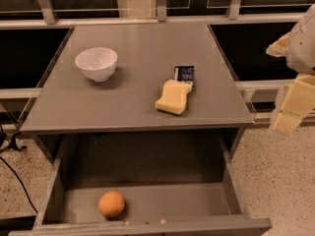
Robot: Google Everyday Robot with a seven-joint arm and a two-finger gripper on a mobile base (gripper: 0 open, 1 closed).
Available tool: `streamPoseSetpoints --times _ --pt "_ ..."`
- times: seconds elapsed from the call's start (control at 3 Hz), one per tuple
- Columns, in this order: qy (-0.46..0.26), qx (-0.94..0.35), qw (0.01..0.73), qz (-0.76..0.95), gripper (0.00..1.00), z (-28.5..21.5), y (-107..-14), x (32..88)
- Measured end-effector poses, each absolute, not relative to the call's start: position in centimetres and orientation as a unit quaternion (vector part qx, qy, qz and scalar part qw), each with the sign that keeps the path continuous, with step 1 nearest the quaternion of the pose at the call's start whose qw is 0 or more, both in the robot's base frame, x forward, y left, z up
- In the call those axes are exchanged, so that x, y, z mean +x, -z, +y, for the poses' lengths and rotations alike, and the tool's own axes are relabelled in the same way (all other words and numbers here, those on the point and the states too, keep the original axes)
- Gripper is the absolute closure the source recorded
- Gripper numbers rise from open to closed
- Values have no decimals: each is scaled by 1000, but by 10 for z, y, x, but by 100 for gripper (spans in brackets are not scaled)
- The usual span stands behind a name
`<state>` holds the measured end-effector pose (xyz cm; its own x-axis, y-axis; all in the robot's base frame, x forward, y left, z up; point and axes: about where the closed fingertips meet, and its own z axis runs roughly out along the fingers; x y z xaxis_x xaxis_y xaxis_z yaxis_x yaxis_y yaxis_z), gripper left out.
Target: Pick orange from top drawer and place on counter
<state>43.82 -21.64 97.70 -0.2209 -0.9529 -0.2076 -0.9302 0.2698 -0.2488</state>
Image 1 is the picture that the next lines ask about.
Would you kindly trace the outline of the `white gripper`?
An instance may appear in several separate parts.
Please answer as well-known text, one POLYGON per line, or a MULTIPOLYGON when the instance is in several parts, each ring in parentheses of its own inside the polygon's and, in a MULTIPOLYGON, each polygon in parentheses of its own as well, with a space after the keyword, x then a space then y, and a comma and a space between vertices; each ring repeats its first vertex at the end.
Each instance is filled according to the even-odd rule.
POLYGON ((290 33, 269 45, 266 53, 274 57, 286 56, 287 66, 301 74, 279 90, 271 121, 275 131, 290 135, 315 109, 315 4, 290 33))

